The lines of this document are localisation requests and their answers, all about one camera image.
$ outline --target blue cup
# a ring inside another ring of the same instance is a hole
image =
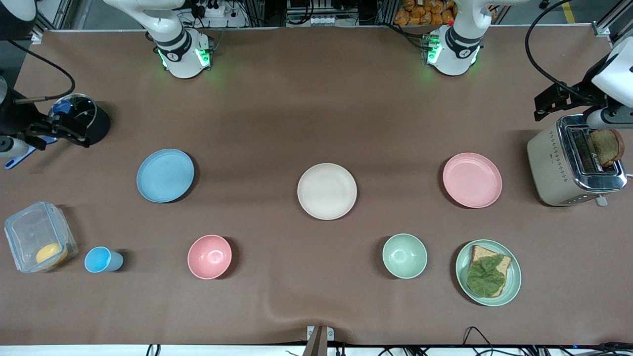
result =
[[[95,247],[85,256],[84,266],[88,272],[112,272],[121,268],[123,256],[103,246]]]

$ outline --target toaster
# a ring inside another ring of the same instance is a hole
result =
[[[568,207],[595,200],[606,206],[607,194],[627,183],[622,162],[610,167],[599,164],[583,115],[559,118],[527,144],[530,169],[539,197],[548,205]]]

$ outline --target bread slice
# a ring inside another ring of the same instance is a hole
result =
[[[495,251],[491,251],[485,247],[475,245],[473,246],[473,257],[471,258],[470,263],[472,264],[473,262],[478,261],[483,257],[494,257],[496,255],[499,254]],[[503,274],[503,276],[506,278],[506,282],[508,282],[508,268],[510,267],[510,262],[512,262],[512,258],[510,258],[509,256],[504,256],[501,260],[501,263],[499,263],[499,265],[497,266],[497,270]],[[503,287],[506,286],[506,282],[503,283],[497,293],[493,294],[491,298],[495,298],[501,295],[501,291],[503,291]]]
[[[609,167],[624,156],[624,140],[616,130],[592,131],[591,141],[602,167]]]

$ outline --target sandwich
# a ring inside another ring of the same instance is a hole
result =
[[[473,246],[466,285],[478,296],[496,298],[501,295],[508,278],[512,258],[479,245]]]

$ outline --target green led light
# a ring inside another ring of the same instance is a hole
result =
[[[158,51],[158,55],[160,55],[160,59],[161,59],[161,61],[163,61],[163,67],[168,68],[167,67],[167,62],[165,61],[165,57],[163,56],[163,53]]]
[[[470,62],[470,65],[475,64],[475,61],[477,60],[477,53],[479,53],[479,49],[481,48],[481,46],[477,46],[477,49],[475,50],[475,52],[473,53],[473,60]]]
[[[439,53],[442,51],[442,44],[438,43],[437,46],[429,52],[429,63],[435,64]]]
[[[207,67],[209,63],[211,63],[208,51],[200,51],[199,49],[196,49],[196,56],[200,60],[200,64],[202,64],[203,67]]]

